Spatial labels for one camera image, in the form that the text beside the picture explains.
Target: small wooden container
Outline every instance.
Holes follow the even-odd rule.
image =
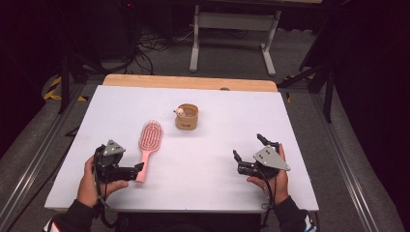
[[[189,103],[181,104],[178,107],[182,107],[184,109],[185,116],[177,116],[175,119],[175,126],[180,130],[194,130],[196,128],[196,125],[198,124],[198,107],[194,104]]]

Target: white tabletop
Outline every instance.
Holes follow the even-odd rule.
[[[182,103],[199,108],[195,130],[178,130],[173,110]],[[108,198],[121,212],[261,213],[262,190],[237,172],[232,150],[244,161],[263,148],[258,133],[283,144],[289,193],[300,208],[318,205],[280,93],[99,86],[66,160],[45,202],[65,210],[76,198],[84,162],[113,139],[126,148],[120,166],[139,163],[143,125],[157,120],[161,147],[148,162],[144,184]]]

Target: table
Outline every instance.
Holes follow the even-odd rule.
[[[320,4],[321,0],[285,0],[281,2]],[[200,5],[195,6],[193,17],[193,45],[190,56],[190,71],[196,72],[199,56],[199,28],[219,28],[267,31],[265,43],[260,45],[268,75],[275,75],[275,67],[271,58],[271,44],[278,28],[280,11],[274,11],[272,15],[253,15],[253,14],[221,14],[200,12]]]
[[[218,91],[221,87],[231,91]],[[184,102],[199,107],[195,130],[178,130],[174,125],[172,110]],[[269,107],[272,103],[275,110]],[[250,110],[264,113],[250,114],[253,118],[250,120],[247,114]],[[263,147],[256,139],[259,132],[284,145],[292,168],[289,192],[295,201],[304,209],[318,210],[274,82],[120,74],[108,75],[103,86],[98,87],[45,207],[58,211],[70,207],[76,197],[83,163],[108,139],[114,139],[127,150],[120,166],[138,163],[137,141],[143,124],[151,119],[161,123],[164,134],[160,149],[150,157],[146,181],[130,182],[128,188],[112,194],[107,201],[111,209],[149,213],[264,212],[261,204],[266,202],[266,197],[259,188],[246,182],[246,176],[237,173],[232,154],[235,149],[243,160],[253,161],[251,155]]]

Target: human hand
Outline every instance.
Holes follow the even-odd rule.
[[[279,155],[283,160],[285,160],[283,146],[281,144],[279,144]],[[263,190],[266,187],[265,181],[257,177],[253,177],[253,176],[248,177],[247,181],[256,184],[257,186],[261,187]],[[287,174],[285,170],[280,170],[276,178],[272,178],[271,180],[269,180],[269,185],[271,186],[272,194],[274,194],[275,192],[275,186],[277,188],[275,192],[275,199],[274,199],[275,205],[278,205],[280,202],[286,200],[286,198],[289,197],[289,194],[287,192],[287,183],[288,183],[288,179],[287,179]]]
[[[96,183],[94,180],[94,174],[93,174],[93,161],[94,161],[94,156],[89,158],[87,162],[85,162],[85,167],[84,167],[84,176],[82,176],[81,181],[79,183],[78,187],[78,192],[77,192],[77,200],[81,202],[82,204],[93,208],[94,205],[97,204],[98,198],[97,198],[97,189],[96,189]],[[100,189],[101,193],[105,195],[105,188],[106,188],[106,197],[109,196],[112,192],[126,188],[128,186],[128,182],[126,181],[117,181],[117,182],[112,182],[109,184],[100,184]]]

